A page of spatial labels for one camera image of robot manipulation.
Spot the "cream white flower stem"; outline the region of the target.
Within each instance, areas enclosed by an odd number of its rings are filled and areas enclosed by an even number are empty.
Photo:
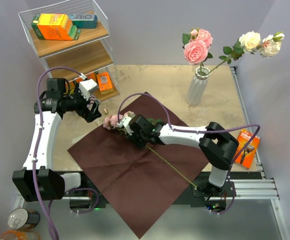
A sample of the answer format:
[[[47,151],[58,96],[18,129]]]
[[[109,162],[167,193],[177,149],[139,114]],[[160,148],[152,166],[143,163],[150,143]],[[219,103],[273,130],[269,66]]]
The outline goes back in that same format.
[[[283,31],[275,34],[270,34],[264,39],[255,31],[249,31],[242,34],[233,46],[224,46],[224,55],[219,56],[222,61],[216,65],[209,73],[223,65],[224,63],[230,64],[232,61],[237,61],[244,54],[259,53],[263,58],[272,58],[276,56],[282,47],[282,42],[285,39]]]

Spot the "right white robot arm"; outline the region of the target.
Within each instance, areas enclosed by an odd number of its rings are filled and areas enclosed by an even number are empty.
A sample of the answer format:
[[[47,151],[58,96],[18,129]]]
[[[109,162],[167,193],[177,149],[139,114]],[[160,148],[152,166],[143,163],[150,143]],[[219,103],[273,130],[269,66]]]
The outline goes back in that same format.
[[[200,149],[212,170],[207,190],[212,196],[225,191],[225,181],[239,142],[216,122],[208,126],[188,127],[169,125],[165,122],[155,124],[142,115],[125,116],[120,124],[127,132],[127,138],[140,148],[147,143],[153,145],[183,145]]]

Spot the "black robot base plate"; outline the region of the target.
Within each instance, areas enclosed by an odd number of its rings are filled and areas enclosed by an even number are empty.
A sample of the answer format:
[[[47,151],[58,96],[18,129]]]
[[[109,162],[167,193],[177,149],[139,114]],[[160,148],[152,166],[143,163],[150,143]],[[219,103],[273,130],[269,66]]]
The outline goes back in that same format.
[[[108,199],[103,196],[84,172],[81,171],[80,174],[82,176],[82,185],[79,187],[79,190],[70,190],[69,193],[64,194],[64,198],[69,198],[70,209],[73,211],[86,211],[91,207],[95,209],[105,208],[106,205],[109,204]],[[221,192],[208,193],[202,190],[202,188],[207,185],[209,176],[209,172],[200,173],[194,179],[194,184],[196,184],[198,188],[195,189],[191,185],[187,186],[175,199],[173,204],[190,205],[193,208],[207,207],[209,210],[223,211],[227,206],[225,201],[236,196],[234,183],[225,181]],[[140,187],[132,184],[128,186],[127,189],[131,190],[131,194],[129,194],[130,198],[127,199],[128,206],[141,201],[140,205],[143,207],[145,200],[151,200],[150,206],[152,207],[156,203],[154,199],[157,199],[159,203],[162,201],[163,194],[160,193],[159,190],[153,191],[143,183]]]

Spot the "pink flower stem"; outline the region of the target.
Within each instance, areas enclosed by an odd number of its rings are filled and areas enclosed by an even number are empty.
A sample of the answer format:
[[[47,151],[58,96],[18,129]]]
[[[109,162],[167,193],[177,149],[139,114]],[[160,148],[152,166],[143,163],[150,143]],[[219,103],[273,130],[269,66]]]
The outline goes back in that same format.
[[[128,111],[124,115],[115,114],[107,116],[103,122],[103,127],[108,130],[118,130],[121,135],[130,136],[128,130],[123,125],[125,121],[131,120],[132,117],[135,117],[135,113],[132,111]],[[165,158],[159,155],[155,150],[153,150],[150,146],[146,146],[152,153],[154,153],[158,158],[165,162],[169,167],[171,167],[178,175],[180,175],[185,181],[187,181],[191,186],[194,187],[195,190],[198,189],[198,186],[195,185],[191,180],[189,180],[186,176],[184,176],[178,169],[176,169],[170,162],[168,162]]]
[[[212,59],[209,53],[213,43],[212,35],[209,31],[202,28],[193,28],[190,33],[182,34],[183,55],[190,65],[199,65],[198,74],[206,76],[203,72],[204,62]]]

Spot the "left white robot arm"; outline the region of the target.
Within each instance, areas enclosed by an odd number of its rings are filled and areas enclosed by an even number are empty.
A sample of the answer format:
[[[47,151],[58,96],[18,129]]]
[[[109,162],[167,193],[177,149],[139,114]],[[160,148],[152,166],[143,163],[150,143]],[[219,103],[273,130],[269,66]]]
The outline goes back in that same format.
[[[88,183],[77,172],[59,174],[53,171],[52,161],[55,141],[63,115],[76,112],[90,123],[101,117],[99,101],[93,95],[98,90],[92,79],[83,80],[69,94],[64,78],[49,78],[46,91],[34,105],[35,129],[28,156],[22,170],[13,172],[12,181],[27,202],[60,200],[65,192],[77,196],[88,192]]]

